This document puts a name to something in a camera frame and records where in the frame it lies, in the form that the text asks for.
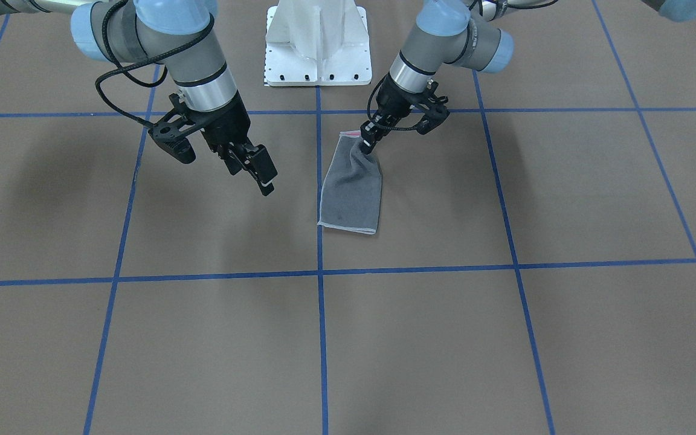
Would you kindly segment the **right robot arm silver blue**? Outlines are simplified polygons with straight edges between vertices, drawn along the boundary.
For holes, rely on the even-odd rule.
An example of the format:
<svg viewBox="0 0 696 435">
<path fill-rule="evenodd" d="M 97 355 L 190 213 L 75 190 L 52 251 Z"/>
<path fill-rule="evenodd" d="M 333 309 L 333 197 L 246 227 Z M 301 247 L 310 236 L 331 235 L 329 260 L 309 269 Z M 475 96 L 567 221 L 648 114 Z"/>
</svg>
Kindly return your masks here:
<svg viewBox="0 0 696 435">
<path fill-rule="evenodd" d="M 0 16 L 39 12 L 70 16 L 80 52 L 112 63 L 95 80 L 97 93 L 116 113 L 144 126 L 160 149 L 190 164 L 196 155 L 189 138 L 199 132 L 232 175 L 248 172 L 262 195 L 274 190 L 278 171 L 268 149 L 248 138 L 248 111 L 213 31 L 215 1 L 0 1 Z M 105 80 L 132 80 L 132 71 L 155 64 L 178 90 L 169 96 L 172 109 L 163 118 L 147 121 L 108 99 Z"/>
</svg>

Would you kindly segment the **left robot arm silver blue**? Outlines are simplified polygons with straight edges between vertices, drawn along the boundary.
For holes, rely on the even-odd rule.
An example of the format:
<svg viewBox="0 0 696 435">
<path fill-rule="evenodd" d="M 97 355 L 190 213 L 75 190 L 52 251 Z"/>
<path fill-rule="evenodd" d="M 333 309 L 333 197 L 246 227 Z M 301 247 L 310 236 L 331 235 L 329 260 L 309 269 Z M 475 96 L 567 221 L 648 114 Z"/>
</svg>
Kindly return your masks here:
<svg viewBox="0 0 696 435">
<path fill-rule="evenodd" d="M 360 151 L 370 154 L 414 110 L 422 118 L 412 127 L 425 135 L 440 126 L 449 112 L 445 96 L 437 96 L 434 80 L 443 65 L 497 73 L 514 53 L 510 33 L 494 27 L 494 20 L 515 11 L 547 8 L 552 1 L 425 1 L 387 74 L 375 86 L 360 127 Z"/>
</svg>

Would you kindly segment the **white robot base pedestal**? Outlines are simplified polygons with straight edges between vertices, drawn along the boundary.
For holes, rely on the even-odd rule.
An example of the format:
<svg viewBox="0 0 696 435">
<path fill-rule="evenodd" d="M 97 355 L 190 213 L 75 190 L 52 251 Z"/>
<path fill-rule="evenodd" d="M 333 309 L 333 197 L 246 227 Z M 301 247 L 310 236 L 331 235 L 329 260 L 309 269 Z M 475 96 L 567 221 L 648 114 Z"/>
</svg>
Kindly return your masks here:
<svg viewBox="0 0 696 435">
<path fill-rule="evenodd" d="M 265 85 L 371 82 L 367 11 L 354 1 L 280 1 L 266 19 Z"/>
</svg>

